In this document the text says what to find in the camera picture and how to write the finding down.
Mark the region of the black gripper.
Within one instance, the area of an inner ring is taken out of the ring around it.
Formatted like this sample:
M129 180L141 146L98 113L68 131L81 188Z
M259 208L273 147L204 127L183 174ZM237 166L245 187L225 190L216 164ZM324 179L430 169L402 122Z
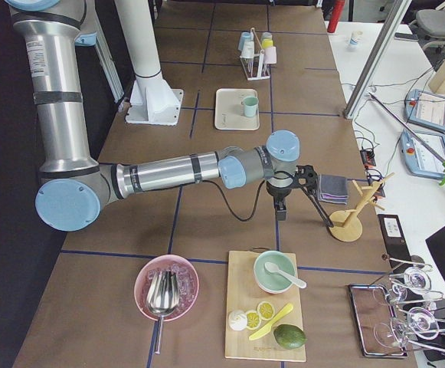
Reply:
M273 197L275 218L277 221L286 220L286 201L285 198L291 193L290 186L278 187L273 185L270 181L266 181L267 192Z

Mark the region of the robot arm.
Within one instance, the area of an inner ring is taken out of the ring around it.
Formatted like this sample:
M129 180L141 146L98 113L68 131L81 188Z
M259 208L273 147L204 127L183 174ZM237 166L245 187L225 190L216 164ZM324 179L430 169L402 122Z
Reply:
M60 231L91 225L102 211L131 195L221 178L229 189L264 180L290 185L300 154L288 130L271 133L253 149L236 146L184 155L176 123L183 93L162 76L145 1L118 1L118 14L136 81L132 102L116 116L99 159L90 155L75 44L95 22L92 1L11 1L15 30L25 40L44 163L34 205L41 220Z

